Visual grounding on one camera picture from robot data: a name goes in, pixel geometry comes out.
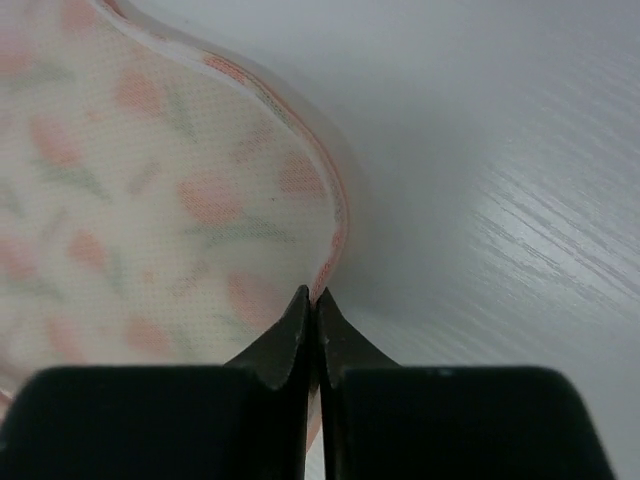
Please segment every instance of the fabric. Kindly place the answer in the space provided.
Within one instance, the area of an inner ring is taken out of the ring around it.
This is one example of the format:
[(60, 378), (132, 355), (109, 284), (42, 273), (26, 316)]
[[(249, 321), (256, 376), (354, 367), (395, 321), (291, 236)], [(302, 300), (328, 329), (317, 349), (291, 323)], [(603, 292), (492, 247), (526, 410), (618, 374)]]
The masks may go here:
[(221, 363), (321, 291), (345, 197), (259, 80), (112, 2), (3, 1), (0, 395), (52, 365)]

